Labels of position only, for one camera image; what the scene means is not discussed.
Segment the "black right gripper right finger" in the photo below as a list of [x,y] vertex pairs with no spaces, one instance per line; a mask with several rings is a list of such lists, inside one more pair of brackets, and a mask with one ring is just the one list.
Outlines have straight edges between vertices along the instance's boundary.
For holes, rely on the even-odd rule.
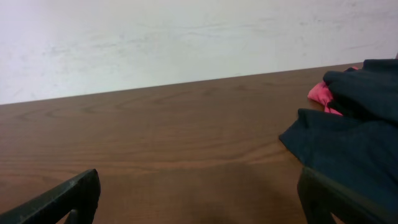
[[302,169],[297,192],[310,224],[335,223],[333,217],[344,223],[397,223],[397,215],[309,167]]

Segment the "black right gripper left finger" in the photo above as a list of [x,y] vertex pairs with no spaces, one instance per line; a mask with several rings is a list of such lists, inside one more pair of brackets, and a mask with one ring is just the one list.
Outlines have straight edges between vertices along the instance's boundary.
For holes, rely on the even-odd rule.
[[49,191],[1,214],[1,223],[93,223],[101,193],[96,169],[78,174]]

